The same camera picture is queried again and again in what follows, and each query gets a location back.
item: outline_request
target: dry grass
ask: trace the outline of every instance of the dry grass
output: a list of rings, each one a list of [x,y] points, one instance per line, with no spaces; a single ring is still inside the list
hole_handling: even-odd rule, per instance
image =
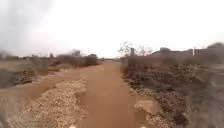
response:
[[[186,97],[199,96],[207,87],[193,59],[179,61],[171,57],[128,56],[123,58],[124,78],[140,93],[152,96],[162,107],[160,113],[169,127],[186,126]]]
[[[58,72],[61,69],[99,64],[95,54],[88,56],[63,55],[57,58],[31,57],[29,60],[0,62],[0,88],[31,83],[36,76]]]
[[[17,115],[9,118],[12,128],[68,128],[77,125],[85,112],[77,105],[78,96],[85,92],[82,81],[57,84]]]

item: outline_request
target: rock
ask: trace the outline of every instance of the rock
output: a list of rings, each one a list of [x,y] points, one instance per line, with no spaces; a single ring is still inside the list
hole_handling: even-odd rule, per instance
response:
[[[143,110],[152,115],[155,115],[160,111],[160,106],[153,100],[140,100],[134,105],[134,107],[137,110]]]

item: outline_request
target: reddish dirt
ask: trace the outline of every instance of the reddish dirt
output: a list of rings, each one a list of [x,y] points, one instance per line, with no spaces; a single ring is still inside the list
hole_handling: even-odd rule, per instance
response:
[[[145,116],[136,113],[134,104],[137,97],[130,94],[129,87],[122,80],[118,63],[69,70],[32,86],[4,92],[16,94],[19,99],[35,99],[56,83],[81,78],[86,80],[87,91],[81,96],[80,105],[89,113],[80,123],[82,128],[140,128],[144,125]]]
[[[140,128],[143,116],[135,112],[135,97],[122,80],[118,64],[104,64],[84,73],[87,92],[81,106],[89,112],[83,128]]]

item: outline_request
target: overcast sky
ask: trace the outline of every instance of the overcast sky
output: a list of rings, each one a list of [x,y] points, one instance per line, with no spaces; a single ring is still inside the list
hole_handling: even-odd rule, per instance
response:
[[[224,41],[220,0],[0,0],[0,47],[19,55],[81,49],[112,57],[123,42],[173,50]]]

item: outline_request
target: shrub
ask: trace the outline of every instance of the shrub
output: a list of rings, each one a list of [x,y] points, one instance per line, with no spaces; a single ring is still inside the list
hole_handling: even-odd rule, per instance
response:
[[[76,57],[71,55],[60,55],[57,57],[60,63],[70,64],[72,66],[82,66],[84,65],[83,57]]]
[[[200,65],[201,63],[195,57],[189,57],[183,60],[184,65]]]
[[[33,63],[34,70],[36,73],[41,75],[46,75],[48,73],[48,68],[51,64],[51,59],[32,56],[30,61]]]
[[[209,45],[207,48],[220,48],[220,47],[224,47],[224,44],[222,42],[213,43]]]
[[[125,81],[132,88],[141,90],[140,93],[157,100],[163,109],[160,115],[166,118],[171,127],[175,127],[174,124],[186,126],[189,123],[182,115],[189,105],[186,99],[192,94],[200,98],[198,92],[207,87],[198,75],[195,59],[185,59],[181,62],[174,57],[150,55],[121,59]]]
[[[99,62],[96,54],[90,54],[84,57],[84,66],[97,65],[97,64],[99,64]]]

